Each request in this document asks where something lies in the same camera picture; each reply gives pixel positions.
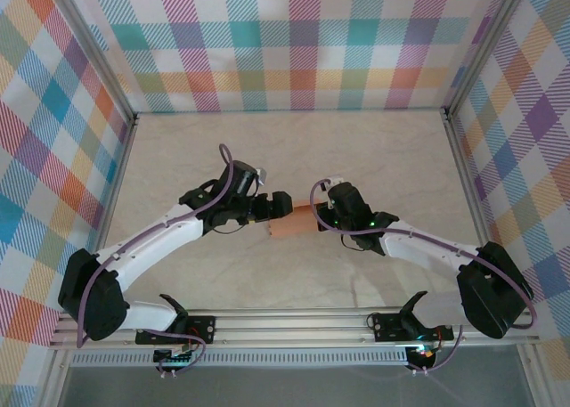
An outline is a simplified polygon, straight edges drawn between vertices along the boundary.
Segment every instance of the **black mounting bracket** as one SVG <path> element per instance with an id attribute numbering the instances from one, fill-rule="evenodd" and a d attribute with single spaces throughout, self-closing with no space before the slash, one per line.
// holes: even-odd
<path id="1" fill-rule="evenodd" d="M 413 315 L 413 307 L 427 294 L 420 291 L 403 306 L 399 313 L 371 313 L 368 327 L 374 332 L 375 342 L 436 342 L 453 340 L 453 329 L 440 325 L 433 329 L 424 327 Z"/>
<path id="2" fill-rule="evenodd" d="M 177 313 L 175 320 L 166 329 L 166 333 L 196 336 L 204 340 L 207 345 L 214 342 L 214 335 L 216 334 L 215 316 L 190 316 L 188 312 L 168 294 L 161 294 L 160 296 L 174 307 Z M 187 338 L 158 336 L 145 330 L 136 331 L 134 342 L 137 345 L 189 345 Z"/>

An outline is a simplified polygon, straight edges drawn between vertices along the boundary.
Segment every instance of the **plaid fabric backdrop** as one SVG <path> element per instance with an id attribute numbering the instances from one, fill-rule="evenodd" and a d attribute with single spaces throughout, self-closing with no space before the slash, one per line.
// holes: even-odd
<path id="1" fill-rule="evenodd" d="M 570 395 L 570 0 L 523 0 L 456 119 L 493 237 Z"/>
<path id="2" fill-rule="evenodd" d="M 452 86 L 449 88 L 447 95 L 444 99 L 444 106 L 449 106 L 453 96 L 457 92 L 457 87 L 463 80 L 463 76 L 465 75 L 466 70 L 468 69 L 469 65 L 473 61 L 476 53 L 479 51 L 479 46 L 481 45 L 481 41 L 487 34 L 489 27 L 491 26 L 491 21 L 495 13 L 499 10 L 503 0 L 492 0 L 491 3 L 487 6 L 487 11 L 484 14 L 483 20 L 477 29 L 476 34 L 473 36 L 471 43 L 469 44 L 468 50 L 461 61 L 461 65 L 453 78 Z"/>
<path id="3" fill-rule="evenodd" d="M 153 112 L 439 108 L 498 2 L 76 0 Z"/>
<path id="4" fill-rule="evenodd" d="M 126 122 L 52 0 L 0 0 L 0 405 L 31 404 L 69 255 L 92 248 Z"/>

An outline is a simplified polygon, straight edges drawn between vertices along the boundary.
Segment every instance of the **purple cable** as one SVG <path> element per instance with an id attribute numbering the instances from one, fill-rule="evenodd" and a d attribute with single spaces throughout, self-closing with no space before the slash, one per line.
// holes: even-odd
<path id="1" fill-rule="evenodd" d="M 446 385 L 444 385 L 442 382 L 440 382 L 439 380 L 437 380 L 436 378 L 434 378 L 433 376 L 430 375 L 430 373 L 432 371 L 441 369 L 442 367 L 445 366 L 445 364 L 447 364 L 453 358 L 453 356 L 457 352 L 457 348 L 460 346 L 460 342 L 461 342 L 462 338 L 463 338 L 463 326 L 460 325 L 460 332 L 457 335 L 457 339 L 455 340 L 455 343 L 453 344 L 452 350 L 450 351 L 450 353 L 448 353 L 448 355 L 445 357 L 445 359 L 443 361 L 441 361 L 440 363 L 438 363 L 437 365 L 435 365 L 431 369 L 420 368 L 417 365 L 414 365 L 411 363 L 409 363 L 409 365 L 415 371 L 423 371 L 423 373 L 427 377 L 431 378 L 434 381 L 434 383 L 436 383 L 439 387 L 441 387 L 448 395 L 455 398 L 456 401 L 459 401 L 462 405 L 469 406 L 470 404 L 468 404 L 465 400 L 463 400 L 461 397 L 459 397 L 458 395 L 453 393 L 453 391 L 451 389 L 449 389 Z"/>
<path id="2" fill-rule="evenodd" d="M 311 189 L 311 195 L 309 196 L 309 200 L 311 202 L 311 209 L 313 211 L 314 218 L 317 219 L 317 222 L 319 222 L 321 224 L 321 226 L 326 227 L 331 232 L 340 233 L 343 235 L 368 235 L 371 233 L 379 233 L 379 232 L 399 233 L 401 235 L 406 235 L 406 236 L 410 236 L 413 238 L 419 238 L 421 240 L 425 240 L 425 241 L 430 242 L 434 245 L 437 245 L 438 247 L 448 249 L 451 252 L 457 253 L 457 254 L 462 255 L 464 257 L 467 257 L 471 260 L 475 260 L 476 262 L 483 265 L 484 267 L 489 269 L 491 272 L 496 273 L 503 280 L 505 280 L 505 282 L 507 282 L 508 285 L 510 285 L 510 287 L 513 288 L 513 290 L 515 290 L 516 293 L 523 299 L 526 307 L 528 307 L 528 310 L 531 313 L 531 321 L 528 324 L 513 324 L 512 328 L 513 329 L 519 329 L 519 330 L 527 330 L 527 329 L 530 329 L 536 323 L 536 320 L 537 320 L 536 309 L 534 309 L 534 305 L 533 305 L 533 302 L 531 301 L 531 299 L 528 298 L 526 293 L 505 272 L 503 272 L 497 266 L 489 263 L 488 261 L 484 260 L 481 257 L 475 256 L 474 254 L 468 253 L 467 251 L 463 251 L 460 248 L 454 247 L 453 245 L 448 244 L 446 242 L 442 242 L 440 240 L 432 238 L 431 236 L 424 235 L 423 233 L 406 231 L 404 229 L 390 229 L 389 227 L 377 227 L 374 229 L 365 229 L 363 231 L 343 231 L 343 230 L 337 229 L 336 227 L 333 227 L 333 226 L 325 223 L 317 214 L 317 209 L 314 205 L 314 191 L 316 191 L 317 187 L 319 187 L 323 183 L 330 183 L 330 180 L 328 178 L 323 178 L 322 180 L 319 180 L 317 183 L 315 183 L 313 188 Z"/>
<path id="3" fill-rule="evenodd" d="M 188 340 L 194 340 L 194 341 L 201 344 L 202 350 L 200 351 L 199 355 L 196 358 L 194 358 L 194 360 L 190 364 L 182 367 L 175 374 L 173 373 L 173 377 L 175 377 L 176 374 L 182 374 L 182 373 L 185 373 L 186 371 L 188 371 L 191 367 L 193 367 L 196 364 L 196 362 L 201 360 L 202 357 L 204 356 L 204 354 L 206 353 L 206 342 L 204 341 L 203 338 L 199 338 L 197 336 L 191 336 L 190 334 L 175 334 L 175 333 L 167 333 L 165 331 L 157 331 L 157 330 L 145 329 L 144 331 L 147 331 L 150 334 L 156 334 L 157 336 L 164 336 L 166 338 L 187 338 Z M 162 369 L 163 363 L 164 363 L 164 360 L 160 360 L 159 371 L 162 374 L 162 376 L 164 376 L 164 373 L 165 373 L 165 371 Z"/>
<path id="4" fill-rule="evenodd" d="M 134 236 L 129 242 L 126 242 L 125 245 L 123 245 L 121 248 L 119 248 L 115 253 L 111 254 L 110 257 L 107 260 L 105 260 L 101 264 L 101 266 L 99 266 L 97 268 L 97 270 L 94 272 L 94 274 L 91 275 L 91 278 L 89 279 L 89 281 L 85 285 L 85 289 L 83 290 L 83 294 L 81 295 L 81 302 L 79 303 L 79 313 L 77 316 L 77 348 L 81 348 L 83 346 L 83 344 L 89 338 L 87 335 L 85 335 L 85 337 L 83 337 L 83 326 L 85 323 L 86 306 L 87 306 L 87 299 L 89 298 L 89 293 L 91 292 L 91 289 L 93 288 L 93 285 L 95 284 L 95 280 L 101 274 L 101 272 L 103 272 L 103 270 L 107 266 L 109 266 L 111 263 L 113 263 L 115 261 L 114 256 L 116 254 L 121 255 L 121 254 L 126 253 L 126 251 L 129 248 L 131 248 L 133 245 L 137 244 L 139 241 L 145 239 L 149 235 L 153 234 L 156 230 L 161 229 L 163 227 L 168 227 L 168 226 L 170 226 L 170 224 L 180 223 L 183 220 L 192 218 L 195 215 L 201 213 L 202 211 L 214 206 L 228 192 L 228 189 L 230 189 L 230 184 L 232 183 L 232 178 L 233 178 L 232 153 L 230 152 L 230 149 L 228 149 L 228 147 L 225 144 L 220 144 L 219 150 L 220 150 L 220 154 L 222 155 L 222 159 L 224 160 L 225 164 L 230 167 L 230 170 L 229 170 L 228 179 L 225 182 L 224 188 L 222 189 L 222 191 L 220 191 L 218 193 L 218 195 L 215 198 L 210 200 L 208 204 L 203 205 L 202 207 L 193 209 L 188 214 L 185 214 L 185 215 L 179 216 L 179 217 L 174 217 L 170 220 L 167 220 L 165 223 L 155 224 L 154 226 L 150 227 L 146 231 L 141 232 L 138 235 Z M 177 338 L 178 337 L 186 337 L 185 335 L 175 335 L 175 336 Z"/>

